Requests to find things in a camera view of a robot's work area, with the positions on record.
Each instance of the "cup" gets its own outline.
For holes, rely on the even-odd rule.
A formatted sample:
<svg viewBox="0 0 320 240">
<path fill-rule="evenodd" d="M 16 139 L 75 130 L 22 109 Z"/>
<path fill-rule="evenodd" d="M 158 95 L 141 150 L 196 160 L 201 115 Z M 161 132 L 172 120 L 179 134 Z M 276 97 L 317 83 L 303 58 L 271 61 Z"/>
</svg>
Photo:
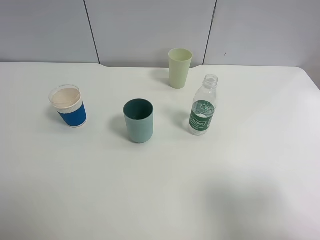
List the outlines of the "cup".
<svg viewBox="0 0 320 240">
<path fill-rule="evenodd" d="M 184 48 L 169 51 L 169 82 L 174 89 L 182 89 L 186 85 L 192 56 L 192 53 Z"/>
<path fill-rule="evenodd" d="M 67 125 L 77 128 L 85 124 L 86 110 L 77 86 L 58 86 L 50 92 L 49 100 Z"/>
<path fill-rule="evenodd" d="M 133 99 L 123 107 L 126 128 L 133 142 L 147 142 L 154 133 L 154 106 L 145 99 Z"/>
</svg>

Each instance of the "bottle label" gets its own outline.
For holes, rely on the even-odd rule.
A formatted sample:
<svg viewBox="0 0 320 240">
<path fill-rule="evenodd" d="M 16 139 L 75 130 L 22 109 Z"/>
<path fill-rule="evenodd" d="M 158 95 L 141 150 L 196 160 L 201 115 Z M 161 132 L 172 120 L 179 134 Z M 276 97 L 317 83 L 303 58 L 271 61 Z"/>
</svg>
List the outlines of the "bottle label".
<svg viewBox="0 0 320 240">
<path fill-rule="evenodd" d="M 199 114 L 196 115 L 195 111 L 199 112 L 199 114 L 204 116 L 206 115 L 206 113 L 209 115 L 211 114 L 212 115 L 209 117 L 201 117 L 201 116 L 198 116 Z M 215 111 L 214 106 L 208 101 L 201 100 L 201 101 L 195 102 L 191 110 L 191 115 L 189 120 L 190 126 L 197 131 L 207 130 L 210 127 L 214 111 Z"/>
</svg>

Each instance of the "teal plastic cup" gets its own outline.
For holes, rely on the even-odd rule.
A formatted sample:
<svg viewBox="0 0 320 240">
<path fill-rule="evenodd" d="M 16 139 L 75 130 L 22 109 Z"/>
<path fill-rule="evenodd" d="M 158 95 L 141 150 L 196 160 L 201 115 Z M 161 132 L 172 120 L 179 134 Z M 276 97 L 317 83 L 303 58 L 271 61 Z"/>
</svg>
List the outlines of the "teal plastic cup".
<svg viewBox="0 0 320 240">
<path fill-rule="evenodd" d="M 147 142 L 154 133 L 154 106 L 145 99 L 133 99 L 123 107 L 129 138 L 138 144 Z"/>
<path fill-rule="evenodd" d="M 174 89 L 182 89 L 186 85 L 192 56 L 192 52 L 184 48 L 169 51 L 169 82 Z"/>
</svg>

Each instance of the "water bottle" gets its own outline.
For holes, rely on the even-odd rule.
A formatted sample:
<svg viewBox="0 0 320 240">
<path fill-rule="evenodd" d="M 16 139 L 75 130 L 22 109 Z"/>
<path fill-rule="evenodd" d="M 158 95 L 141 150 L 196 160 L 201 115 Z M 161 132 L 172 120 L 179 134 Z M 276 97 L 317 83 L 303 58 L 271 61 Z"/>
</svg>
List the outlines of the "water bottle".
<svg viewBox="0 0 320 240">
<path fill-rule="evenodd" d="M 196 92 L 189 120 L 191 134 L 201 136 L 208 131 L 217 107 L 217 85 L 218 77 L 210 74 Z"/>
</svg>

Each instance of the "white cup rim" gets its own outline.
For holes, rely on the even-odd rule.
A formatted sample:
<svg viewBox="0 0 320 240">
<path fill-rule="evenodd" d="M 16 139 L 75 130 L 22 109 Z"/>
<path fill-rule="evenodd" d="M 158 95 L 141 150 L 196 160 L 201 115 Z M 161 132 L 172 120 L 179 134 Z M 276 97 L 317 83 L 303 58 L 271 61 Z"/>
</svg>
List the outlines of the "white cup rim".
<svg viewBox="0 0 320 240">
<path fill-rule="evenodd" d="M 52 97 L 58 92 L 58 89 L 60 88 L 63 88 L 63 87 L 67 87 L 67 86 L 70 86 L 70 87 L 74 87 L 75 89 L 78 90 L 79 94 L 73 99 L 73 100 L 70 100 L 68 102 L 64 102 L 64 103 L 56 103 L 54 101 L 52 101 Z M 76 101 L 76 103 L 74 103 L 73 105 L 71 106 L 67 106 L 67 107 L 59 107 L 59 105 L 65 105 L 65 104 L 68 104 L 68 103 L 71 103 L 72 101 L 74 101 L 75 99 L 77 99 L 79 97 L 79 100 Z M 79 101 L 81 100 L 82 96 L 81 96 L 81 92 L 79 90 L 79 88 L 76 86 L 76 85 L 73 85 L 73 84 L 63 84 L 63 85 L 60 85 L 60 86 L 57 86 L 56 88 L 54 88 L 53 90 L 50 91 L 49 93 L 49 101 L 50 103 L 57 109 L 69 109 L 69 108 L 72 108 L 74 107 L 76 104 L 79 103 Z"/>
</svg>

